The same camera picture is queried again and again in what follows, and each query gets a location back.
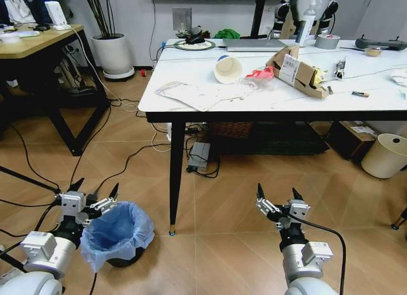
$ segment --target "cardboard box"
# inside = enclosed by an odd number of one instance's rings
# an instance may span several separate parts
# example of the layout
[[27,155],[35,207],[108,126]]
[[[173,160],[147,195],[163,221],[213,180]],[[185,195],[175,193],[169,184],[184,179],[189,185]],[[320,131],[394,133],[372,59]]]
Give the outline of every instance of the cardboard box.
[[[286,59],[286,55],[290,55],[295,59],[298,58],[299,46],[287,46],[277,52],[274,57],[272,57],[267,63],[266,66],[272,66],[274,68],[274,75],[283,81],[287,82],[284,78],[281,78],[281,69]],[[298,66],[298,71],[295,75],[294,87],[301,92],[307,94],[308,96],[315,97],[318,99],[324,99],[329,95],[329,92],[325,90],[320,85],[312,86],[314,82],[316,70],[304,62],[300,62]]]
[[363,121],[335,121],[329,129],[326,142],[346,160],[361,161],[378,134]]

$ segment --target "wooden floor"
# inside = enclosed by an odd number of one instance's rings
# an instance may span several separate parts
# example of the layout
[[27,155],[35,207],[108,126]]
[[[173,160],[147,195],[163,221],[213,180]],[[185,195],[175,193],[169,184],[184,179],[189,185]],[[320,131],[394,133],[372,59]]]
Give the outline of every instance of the wooden floor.
[[[107,84],[119,97],[140,99],[148,79],[137,74],[127,83]],[[89,109],[64,110],[75,131],[90,113]],[[71,156],[50,121],[33,117],[15,126],[28,143],[32,166],[67,189],[78,159]],[[101,180],[119,172],[125,158],[149,144],[152,135],[144,118],[112,108],[106,128],[90,143],[76,173],[75,179],[85,177],[82,190],[91,193]],[[165,141],[165,136],[159,134],[157,141]],[[37,179],[11,129],[0,140],[0,164]],[[309,220],[341,231],[348,248],[345,294],[406,294],[407,230],[389,228],[406,206],[406,180],[407,172],[385,181],[375,179],[333,150],[318,156],[224,156],[216,179],[183,172],[177,236],[169,237],[169,153],[145,149],[124,174],[104,185],[101,196],[120,182],[119,199],[134,201],[151,216],[156,237],[133,266],[117,269],[105,264],[94,294],[283,294],[280,238],[254,206],[258,182],[275,203],[284,203],[295,187],[312,206]],[[39,204],[51,202],[53,194],[0,174],[0,198]],[[42,211],[0,203],[0,228],[27,233]],[[54,209],[43,230],[53,228],[58,215]],[[306,236],[329,242],[334,250],[324,279],[338,290],[339,241],[311,228]],[[17,240],[0,235],[0,243],[6,246]],[[12,254],[24,259],[20,249]],[[0,273],[7,269],[1,262]],[[92,279],[90,267],[77,251],[64,280],[65,294],[88,294]]]

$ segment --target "red object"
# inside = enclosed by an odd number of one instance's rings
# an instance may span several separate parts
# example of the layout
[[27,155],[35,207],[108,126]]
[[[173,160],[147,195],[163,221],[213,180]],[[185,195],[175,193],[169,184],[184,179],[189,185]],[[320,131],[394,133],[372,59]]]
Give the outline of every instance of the red object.
[[274,71],[272,66],[267,66],[262,71],[253,71],[251,74],[248,74],[246,78],[258,78],[258,79],[273,79]]

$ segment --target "potted plant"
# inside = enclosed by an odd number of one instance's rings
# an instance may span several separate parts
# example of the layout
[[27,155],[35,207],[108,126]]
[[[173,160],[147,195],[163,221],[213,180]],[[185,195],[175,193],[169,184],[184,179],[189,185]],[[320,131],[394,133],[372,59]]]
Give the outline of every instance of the potted plant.
[[100,35],[92,38],[103,73],[107,79],[123,79],[134,74],[126,35],[116,33],[110,0],[87,0]]

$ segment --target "white flower pot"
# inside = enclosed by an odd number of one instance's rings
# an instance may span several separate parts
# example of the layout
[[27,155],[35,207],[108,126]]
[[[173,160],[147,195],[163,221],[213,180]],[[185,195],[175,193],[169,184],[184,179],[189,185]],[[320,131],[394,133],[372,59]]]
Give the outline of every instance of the white flower pot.
[[118,33],[116,36],[116,39],[102,39],[102,36],[92,38],[103,73],[108,79],[123,79],[134,74],[126,36]]

